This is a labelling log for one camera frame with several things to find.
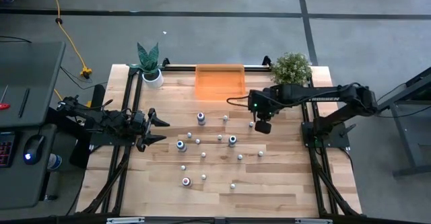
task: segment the green leafy plant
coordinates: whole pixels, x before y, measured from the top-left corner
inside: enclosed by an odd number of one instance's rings
[[[310,63],[301,53],[285,53],[277,59],[271,67],[272,81],[280,83],[294,83],[303,85],[311,77]]]
[[[159,58],[159,43],[157,43],[151,50],[150,53],[137,43],[137,54],[141,64],[128,64],[130,68],[141,69],[145,74],[154,74],[159,69],[158,58]]]

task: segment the black desk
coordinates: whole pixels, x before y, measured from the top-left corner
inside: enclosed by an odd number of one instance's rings
[[[64,42],[0,44],[0,97],[8,85],[3,103],[11,105],[0,111],[0,128],[42,125],[64,51]],[[18,118],[26,88],[30,93]]]
[[[22,155],[24,145],[32,135],[38,134],[39,129],[40,134],[46,137],[42,147],[42,157],[38,163],[26,165]],[[57,127],[54,124],[19,130],[20,139],[12,166],[0,169],[0,209],[33,207],[38,203],[56,131]]]

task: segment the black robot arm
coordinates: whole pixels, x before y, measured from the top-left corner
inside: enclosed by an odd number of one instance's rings
[[[354,116],[371,116],[376,113],[377,103],[374,92],[359,83],[338,85],[337,87],[302,87],[294,84],[274,85],[263,91],[250,90],[248,109],[259,119],[255,130],[268,134],[271,125],[267,123],[274,114],[285,107],[293,107],[305,102],[345,102],[346,105],[326,117],[313,121],[316,135],[331,132],[332,128]]]
[[[93,128],[86,129],[92,134],[92,140],[101,145],[134,145],[139,151],[145,151],[146,146],[165,139],[162,135],[152,135],[151,125],[170,126],[157,118],[154,108],[150,108],[148,119],[142,111],[132,112],[130,109],[105,110],[104,107],[112,102],[107,101],[100,107],[88,108],[78,103],[78,96],[66,97],[57,106],[57,112],[62,116],[79,116],[90,121]]]

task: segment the potted plant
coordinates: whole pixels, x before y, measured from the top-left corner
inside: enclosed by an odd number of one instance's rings
[[[301,53],[285,53],[271,66],[272,81],[276,84],[290,83],[304,85],[311,77],[310,63]]]
[[[150,53],[137,43],[137,54],[139,56],[140,64],[128,64],[130,68],[141,69],[143,72],[143,80],[147,83],[148,87],[158,88],[163,84],[163,75],[158,64],[159,58],[159,44],[157,43]]]

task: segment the keyboard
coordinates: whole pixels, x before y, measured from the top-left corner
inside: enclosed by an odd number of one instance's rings
[[[0,167],[10,167],[15,154],[15,139],[13,132],[0,133]]]

